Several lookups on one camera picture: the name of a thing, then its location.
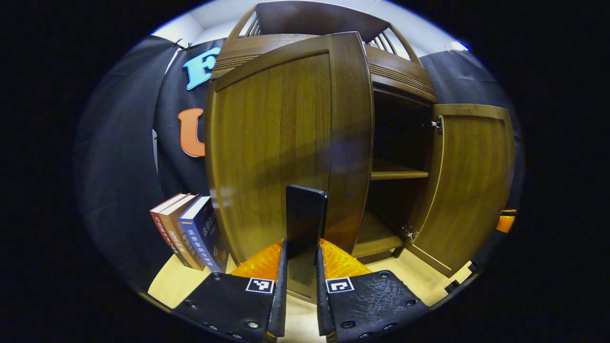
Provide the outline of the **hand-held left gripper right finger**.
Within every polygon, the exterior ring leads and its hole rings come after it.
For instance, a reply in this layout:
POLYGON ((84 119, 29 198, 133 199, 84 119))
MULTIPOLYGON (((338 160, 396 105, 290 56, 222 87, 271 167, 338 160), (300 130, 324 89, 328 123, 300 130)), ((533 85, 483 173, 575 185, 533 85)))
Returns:
POLYGON ((371 343, 429 313, 429 306, 391 271, 327 278, 331 261, 316 255, 317 321, 327 343, 371 343))

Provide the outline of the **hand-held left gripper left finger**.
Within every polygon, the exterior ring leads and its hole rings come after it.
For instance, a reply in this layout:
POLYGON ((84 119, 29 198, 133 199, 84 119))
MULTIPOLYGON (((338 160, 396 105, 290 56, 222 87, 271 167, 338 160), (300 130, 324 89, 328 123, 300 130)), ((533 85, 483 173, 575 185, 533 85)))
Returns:
POLYGON ((287 243, 276 279, 212 272, 176 307, 192 323, 235 342, 276 343, 285 335, 287 243))

